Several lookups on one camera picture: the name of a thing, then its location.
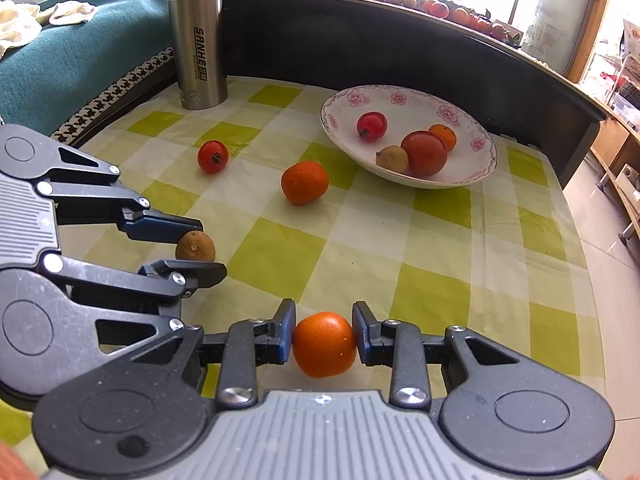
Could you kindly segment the brown longan in bowl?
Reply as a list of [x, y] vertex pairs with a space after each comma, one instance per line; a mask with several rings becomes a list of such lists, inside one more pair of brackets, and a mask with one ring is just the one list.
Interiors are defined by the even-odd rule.
[[407, 152], [399, 145], [390, 145], [378, 151], [375, 163], [384, 169], [405, 174], [409, 170], [410, 162]]

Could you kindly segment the teal sofa cover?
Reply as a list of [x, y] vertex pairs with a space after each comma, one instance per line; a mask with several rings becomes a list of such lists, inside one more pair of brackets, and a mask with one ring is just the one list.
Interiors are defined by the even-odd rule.
[[1, 119], [64, 143], [175, 78], [168, 0], [79, 0], [91, 21], [48, 26], [1, 61]]

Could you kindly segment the green checkered tablecloth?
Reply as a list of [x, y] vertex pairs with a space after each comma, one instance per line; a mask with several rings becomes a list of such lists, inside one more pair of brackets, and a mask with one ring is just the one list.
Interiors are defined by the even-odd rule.
[[[221, 330], [282, 297], [300, 318], [347, 314], [357, 300], [422, 330], [474, 330], [556, 370], [602, 385], [602, 351], [577, 232], [548, 160], [494, 139], [498, 167], [467, 188], [425, 191], [375, 177], [324, 135], [326, 90], [230, 84], [224, 105], [187, 112], [169, 88], [103, 129], [66, 143], [112, 162], [163, 211], [199, 218], [229, 270], [184, 315]], [[207, 141], [229, 151], [206, 174]], [[296, 206], [281, 176], [318, 162], [329, 187]]]

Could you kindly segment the small orange kumquat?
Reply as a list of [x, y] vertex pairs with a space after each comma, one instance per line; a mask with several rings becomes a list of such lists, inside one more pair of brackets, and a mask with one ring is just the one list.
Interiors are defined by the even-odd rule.
[[437, 136], [445, 144], [448, 152], [451, 152], [457, 145], [457, 136], [450, 127], [442, 124], [431, 125], [428, 131]]

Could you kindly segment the large red tomato in bowl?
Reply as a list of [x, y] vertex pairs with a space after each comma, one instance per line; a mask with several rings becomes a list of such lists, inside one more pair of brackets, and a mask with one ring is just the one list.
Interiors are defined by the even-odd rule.
[[434, 176], [446, 166], [446, 144], [433, 133], [413, 131], [402, 139], [400, 147], [407, 153], [410, 171], [417, 178]]

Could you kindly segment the red tomato with stem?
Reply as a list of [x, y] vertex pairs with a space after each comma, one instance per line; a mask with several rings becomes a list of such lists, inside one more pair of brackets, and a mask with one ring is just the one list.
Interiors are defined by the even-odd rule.
[[206, 174], [216, 174], [224, 170], [229, 162], [229, 151], [226, 146], [217, 140], [205, 142], [198, 150], [198, 166]]

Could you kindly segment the dark coffee table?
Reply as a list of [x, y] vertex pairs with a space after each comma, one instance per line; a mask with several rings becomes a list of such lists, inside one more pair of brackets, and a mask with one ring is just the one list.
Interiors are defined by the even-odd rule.
[[501, 42], [373, 0], [222, 0], [229, 75], [342, 90], [396, 84], [460, 106], [493, 134], [533, 145], [562, 185], [606, 117], [574, 84]]

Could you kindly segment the wooden tv stand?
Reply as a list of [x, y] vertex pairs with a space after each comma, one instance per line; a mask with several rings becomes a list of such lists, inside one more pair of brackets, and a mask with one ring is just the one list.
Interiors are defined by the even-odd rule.
[[590, 152], [603, 169], [597, 188], [604, 192], [610, 186], [629, 217], [625, 229], [617, 234], [627, 246], [633, 237], [639, 237], [639, 133], [608, 112]]

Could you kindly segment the brown longan fruit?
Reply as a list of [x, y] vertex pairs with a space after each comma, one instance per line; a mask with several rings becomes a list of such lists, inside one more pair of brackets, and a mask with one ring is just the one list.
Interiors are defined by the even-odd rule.
[[190, 231], [180, 238], [175, 249], [178, 260], [215, 261], [216, 246], [203, 231]]

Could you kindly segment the stainless steel thermos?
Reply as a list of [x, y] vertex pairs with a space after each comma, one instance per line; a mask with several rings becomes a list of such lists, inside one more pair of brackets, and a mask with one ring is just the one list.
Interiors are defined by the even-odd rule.
[[187, 110], [206, 110], [228, 99], [221, 10], [222, 0], [168, 0], [180, 99]]

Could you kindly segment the red oval tomato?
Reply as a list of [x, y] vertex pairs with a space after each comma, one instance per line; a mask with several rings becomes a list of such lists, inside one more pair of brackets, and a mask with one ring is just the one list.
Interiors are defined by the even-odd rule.
[[388, 122], [380, 112], [362, 114], [356, 123], [358, 136], [363, 142], [375, 142], [386, 135]]

